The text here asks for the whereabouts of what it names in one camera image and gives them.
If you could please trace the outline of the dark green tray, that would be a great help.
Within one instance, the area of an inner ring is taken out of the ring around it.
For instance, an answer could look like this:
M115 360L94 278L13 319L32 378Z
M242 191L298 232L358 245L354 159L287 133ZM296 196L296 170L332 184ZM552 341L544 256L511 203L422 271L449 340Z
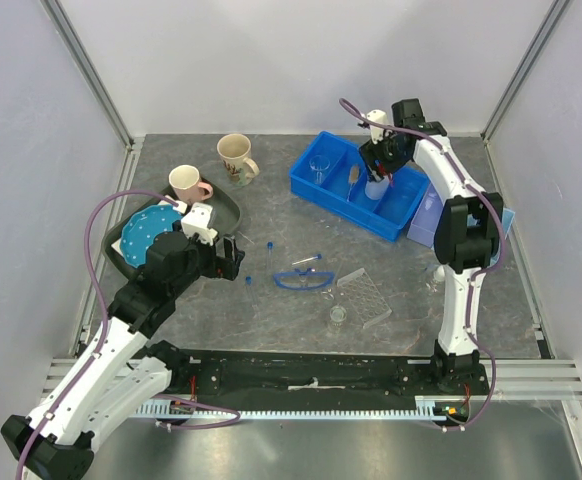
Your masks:
M215 186L210 180L208 183L214 188L214 195L207 200L213 207L213 220L210 226L218 231L220 237L236 233L242 222L242 210L239 204L220 187ZM102 251L110 263L127 279L134 275L136 268L129 265L121 253L120 243L123 227L131 217L146 207L158 204L159 200L150 197L140 207L129 213L109 229L101 242Z

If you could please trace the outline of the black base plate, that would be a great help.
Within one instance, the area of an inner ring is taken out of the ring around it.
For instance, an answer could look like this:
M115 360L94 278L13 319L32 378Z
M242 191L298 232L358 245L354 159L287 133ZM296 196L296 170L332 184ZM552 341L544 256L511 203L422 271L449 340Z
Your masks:
M354 390L399 395L482 395L489 392L485 366L473 352L446 360L430 357L273 353L180 349L161 341L140 351L165 363L167 391L204 397L244 397L299 390Z

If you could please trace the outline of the clear well plate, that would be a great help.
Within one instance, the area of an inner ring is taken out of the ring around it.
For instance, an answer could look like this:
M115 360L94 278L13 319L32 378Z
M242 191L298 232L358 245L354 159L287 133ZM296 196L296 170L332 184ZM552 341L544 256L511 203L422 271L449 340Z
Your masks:
M363 329L369 329L391 316L392 309L364 268L339 278L336 285L349 300Z

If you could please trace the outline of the glass flask white stopper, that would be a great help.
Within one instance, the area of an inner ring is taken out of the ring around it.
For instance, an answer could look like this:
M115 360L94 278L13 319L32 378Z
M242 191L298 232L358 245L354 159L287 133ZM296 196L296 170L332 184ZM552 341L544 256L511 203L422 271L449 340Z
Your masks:
M435 293L444 288L445 271L439 264L430 264L423 271L425 286L429 292Z

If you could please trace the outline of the tan bristle tube brush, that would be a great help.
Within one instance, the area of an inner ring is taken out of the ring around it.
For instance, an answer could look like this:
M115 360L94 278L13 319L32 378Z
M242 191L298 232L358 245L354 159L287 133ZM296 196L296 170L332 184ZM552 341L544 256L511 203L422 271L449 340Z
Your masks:
M349 171L348 175L348 192L346 196L346 201L349 202L351 200L352 192L355 186L357 185L361 174L361 168L358 164L354 164Z

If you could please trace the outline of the white square plate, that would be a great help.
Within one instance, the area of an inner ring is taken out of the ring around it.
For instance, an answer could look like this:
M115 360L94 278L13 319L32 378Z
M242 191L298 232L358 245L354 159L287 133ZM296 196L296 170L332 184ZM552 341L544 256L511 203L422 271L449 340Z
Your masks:
M173 208L175 210L177 210L183 216L184 216L184 214L187 211L187 206L183 202L181 202L179 200L174 200L169 195L165 195L163 198L159 199L159 203L158 204L160 204L160 205L170 204L170 205L173 206Z

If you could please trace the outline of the white red wash bottle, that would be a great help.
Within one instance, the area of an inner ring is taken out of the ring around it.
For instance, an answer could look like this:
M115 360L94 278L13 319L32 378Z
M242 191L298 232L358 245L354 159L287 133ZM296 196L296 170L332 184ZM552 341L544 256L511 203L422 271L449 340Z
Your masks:
M370 175L365 185L365 195L368 199L377 201L380 200L392 184L392 175L382 177L377 180L373 175Z

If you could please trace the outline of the small glass bottle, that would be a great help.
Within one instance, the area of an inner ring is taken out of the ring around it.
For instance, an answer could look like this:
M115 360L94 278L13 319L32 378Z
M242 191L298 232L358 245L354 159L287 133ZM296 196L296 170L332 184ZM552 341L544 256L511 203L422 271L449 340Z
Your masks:
M329 311L327 329L336 334L341 331L347 320L347 310L342 305L334 305Z

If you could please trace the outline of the blue safety glasses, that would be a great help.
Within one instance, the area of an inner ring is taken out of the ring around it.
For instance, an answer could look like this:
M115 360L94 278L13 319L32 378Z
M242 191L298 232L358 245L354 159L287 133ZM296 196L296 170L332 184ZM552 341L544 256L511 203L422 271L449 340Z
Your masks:
M308 268L306 270L295 269L273 275L276 286L293 291L320 290L330 286L334 279L334 272L319 271L314 268Z

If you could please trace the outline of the blue divided storage bin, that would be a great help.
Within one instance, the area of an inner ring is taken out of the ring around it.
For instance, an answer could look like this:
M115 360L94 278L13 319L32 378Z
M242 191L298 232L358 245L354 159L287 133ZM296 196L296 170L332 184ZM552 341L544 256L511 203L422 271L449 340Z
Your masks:
M331 165L321 185L313 182L309 166L315 155L325 155ZM350 168L358 164L360 179L346 201ZM428 177L404 167L392 177L392 184L377 201L365 195L367 171L353 142L323 131L309 144L289 170L290 188L297 196L339 215L381 238L394 242L414 216L430 185Z

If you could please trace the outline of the glass stirring rod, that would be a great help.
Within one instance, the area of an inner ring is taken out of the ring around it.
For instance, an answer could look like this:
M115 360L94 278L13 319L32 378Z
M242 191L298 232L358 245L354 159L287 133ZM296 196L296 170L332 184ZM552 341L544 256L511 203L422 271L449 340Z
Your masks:
M332 267L333 267L333 273L334 273L333 285L336 285L337 280L341 276L342 268L347 263L347 261L348 261L348 258L346 256L339 256L339 257L333 258L331 260Z

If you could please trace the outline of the clear glass beaker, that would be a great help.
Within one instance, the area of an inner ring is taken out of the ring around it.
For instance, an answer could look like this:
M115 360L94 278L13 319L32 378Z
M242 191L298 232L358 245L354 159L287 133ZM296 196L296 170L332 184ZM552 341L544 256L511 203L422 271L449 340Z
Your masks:
M330 159L325 155L315 155L310 159L309 166L313 173L313 182L321 185L330 168Z

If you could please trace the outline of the beige floral mug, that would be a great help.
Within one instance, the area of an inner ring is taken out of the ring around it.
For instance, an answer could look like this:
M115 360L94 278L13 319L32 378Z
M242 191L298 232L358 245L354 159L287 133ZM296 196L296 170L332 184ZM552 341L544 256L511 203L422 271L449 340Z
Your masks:
M257 163L252 158L250 139L239 133L223 136L217 143L217 153L223 162L231 181L246 186L260 174Z

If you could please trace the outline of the blue polka dot plate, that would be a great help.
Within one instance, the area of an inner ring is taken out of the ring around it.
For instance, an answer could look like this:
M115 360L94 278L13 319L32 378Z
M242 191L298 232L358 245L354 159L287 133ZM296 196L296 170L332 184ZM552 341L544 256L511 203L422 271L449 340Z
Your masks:
M173 230L183 215L170 204L150 205L133 214L122 228L120 250L125 262L138 268L145 264L148 249L156 237Z

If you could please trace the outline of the light blue outer bin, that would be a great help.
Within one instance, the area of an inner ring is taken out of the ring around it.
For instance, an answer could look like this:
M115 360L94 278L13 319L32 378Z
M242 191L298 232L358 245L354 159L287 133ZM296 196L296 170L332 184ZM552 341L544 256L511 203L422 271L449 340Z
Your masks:
M509 235L514 217L515 217L515 212L513 210L511 210L509 208L503 209L501 223L502 223L503 232L505 234L505 237L508 237L508 235ZM501 244L498 244L498 250L491 257L490 266L494 266L499 261L500 253L501 253Z

